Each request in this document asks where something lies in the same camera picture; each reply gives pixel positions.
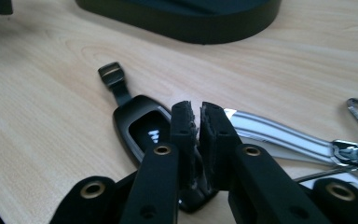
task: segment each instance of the white triangle logo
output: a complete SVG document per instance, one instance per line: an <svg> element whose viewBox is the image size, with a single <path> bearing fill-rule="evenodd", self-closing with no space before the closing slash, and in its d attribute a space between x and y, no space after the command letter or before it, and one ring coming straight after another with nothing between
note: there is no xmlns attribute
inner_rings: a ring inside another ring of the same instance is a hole
<svg viewBox="0 0 358 224"><path fill-rule="evenodd" d="M154 143L158 143L158 134L159 134L159 130L155 130L155 131L150 131L148 132L149 136L152 138Z"/></svg>

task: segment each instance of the screw hole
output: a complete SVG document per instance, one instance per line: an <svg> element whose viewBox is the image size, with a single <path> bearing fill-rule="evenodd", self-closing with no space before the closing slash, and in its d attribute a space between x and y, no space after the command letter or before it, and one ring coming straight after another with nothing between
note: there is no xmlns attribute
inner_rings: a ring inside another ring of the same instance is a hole
<svg viewBox="0 0 358 224"><path fill-rule="evenodd" d="M105 185L101 181L92 181L83 187L80 191L80 196L85 199L93 199L105 191Z"/></svg>
<svg viewBox="0 0 358 224"><path fill-rule="evenodd" d="M255 147L246 147L243 152L249 156L259 156L261 154L260 150Z"/></svg>
<svg viewBox="0 0 358 224"><path fill-rule="evenodd" d="M150 219L155 217L157 214L156 207L153 205L145 205L141 208L141 216L144 219Z"/></svg>
<svg viewBox="0 0 358 224"><path fill-rule="evenodd" d="M156 147L154 152L160 156L164 156L171 153L171 149L169 147Z"/></svg>
<svg viewBox="0 0 358 224"><path fill-rule="evenodd" d="M328 184L326 186L326 189L333 196L343 201L350 202L356 198L356 196L350 189L347 189L345 186L339 185L335 182Z"/></svg>

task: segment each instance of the black key fob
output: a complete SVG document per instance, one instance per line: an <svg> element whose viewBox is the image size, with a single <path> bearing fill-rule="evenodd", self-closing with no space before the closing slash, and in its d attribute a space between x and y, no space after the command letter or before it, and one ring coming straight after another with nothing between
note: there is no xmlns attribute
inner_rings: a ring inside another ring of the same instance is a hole
<svg viewBox="0 0 358 224"><path fill-rule="evenodd" d="M147 148L158 142L168 142L171 114L162 104L147 96L132 98L119 63L110 63L98 72L118 103L113 114L115 128L131 157L139 164Z"/></svg>
<svg viewBox="0 0 358 224"><path fill-rule="evenodd" d="M159 142L171 141L171 112L147 96L132 98L119 63L110 63L98 72L118 104L113 114L116 130L131 157L139 164L146 149ZM195 189L182 189L179 192L179 207L189 213L200 209L217 193L208 189L203 172L196 176L195 181Z"/></svg>

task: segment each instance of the wooden table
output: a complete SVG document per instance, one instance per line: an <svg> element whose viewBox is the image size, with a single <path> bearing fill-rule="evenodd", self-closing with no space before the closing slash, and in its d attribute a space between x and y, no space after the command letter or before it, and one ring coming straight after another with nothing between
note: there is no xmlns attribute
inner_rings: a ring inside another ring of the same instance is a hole
<svg viewBox="0 0 358 224"><path fill-rule="evenodd" d="M79 180L136 168L112 125L117 104L97 69L120 62L132 95L167 107L202 101L325 140L358 142L345 102L358 97L358 1L283 0L268 29L192 45L88 13L74 0L14 0L0 16L0 216L48 223ZM278 160L291 177L329 167ZM233 223L219 193L179 223Z"/></svg>

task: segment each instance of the brass grommet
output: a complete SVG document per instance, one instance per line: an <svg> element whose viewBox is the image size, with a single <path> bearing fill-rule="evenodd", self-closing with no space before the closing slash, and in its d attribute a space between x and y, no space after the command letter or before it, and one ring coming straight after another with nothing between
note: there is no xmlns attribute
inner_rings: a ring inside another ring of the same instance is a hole
<svg viewBox="0 0 358 224"><path fill-rule="evenodd" d="M243 149L243 152L249 156L259 156L261 154L261 151L255 147L246 147Z"/></svg>
<svg viewBox="0 0 358 224"><path fill-rule="evenodd" d="M168 155L171 153L171 148L170 147L165 147L165 146L161 146L161 147L156 147L154 149L154 152L160 156L164 156L164 155Z"/></svg>
<svg viewBox="0 0 358 224"><path fill-rule="evenodd" d="M83 187L83 189L80 191L80 196L82 196L85 199L93 199L105 191L105 185L101 181L92 181L89 182L87 185Z"/></svg>
<svg viewBox="0 0 358 224"><path fill-rule="evenodd" d="M326 189L330 194L343 201L350 202L356 198L350 189L335 182L328 184Z"/></svg>

